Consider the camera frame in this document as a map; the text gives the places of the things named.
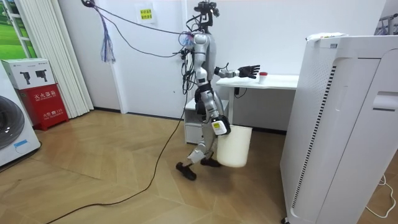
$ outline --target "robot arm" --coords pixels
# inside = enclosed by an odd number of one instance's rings
[[[229,134],[231,132],[231,128],[229,126],[228,119],[227,117],[220,115],[218,112],[218,107],[213,96],[213,89],[208,80],[207,71],[203,68],[203,63],[206,62],[206,54],[210,40],[206,34],[195,34],[193,42],[195,44],[193,69],[196,73],[196,81],[199,87],[201,100],[210,116],[215,134]]]
[[[239,76],[239,70],[227,70],[216,67],[214,74],[218,75],[220,78],[233,78]]]
[[[256,78],[256,75],[259,72],[259,70],[260,70],[260,65],[244,66],[238,68],[237,70],[227,70],[216,67],[216,69],[214,70],[214,74],[218,75],[221,78],[233,78],[233,77]]]

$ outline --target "red box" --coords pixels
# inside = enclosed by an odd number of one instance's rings
[[[18,90],[35,129],[69,121],[57,84]]]

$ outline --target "washing machine door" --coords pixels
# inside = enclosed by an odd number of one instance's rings
[[[25,125],[22,110],[11,100],[0,96],[0,149],[14,142]]]

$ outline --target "wooden floor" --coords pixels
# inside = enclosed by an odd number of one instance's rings
[[[92,111],[47,132],[41,150],[0,174],[0,223],[39,224],[88,203],[115,202],[144,189],[177,121]],[[253,132],[244,168],[199,164],[194,182],[175,164],[194,148],[183,125],[160,159],[148,191],[119,205],[90,207],[55,223],[271,224],[286,216],[279,161],[284,136]],[[398,189],[398,157],[387,171]],[[377,188],[370,206],[384,212],[389,189]],[[397,209],[381,220],[365,211],[362,224],[398,223]]]

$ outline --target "small cup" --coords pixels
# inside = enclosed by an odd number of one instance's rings
[[[267,75],[268,73],[266,72],[260,72],[260,79],[259,79],[260,84],[264,84],[266,82]]]

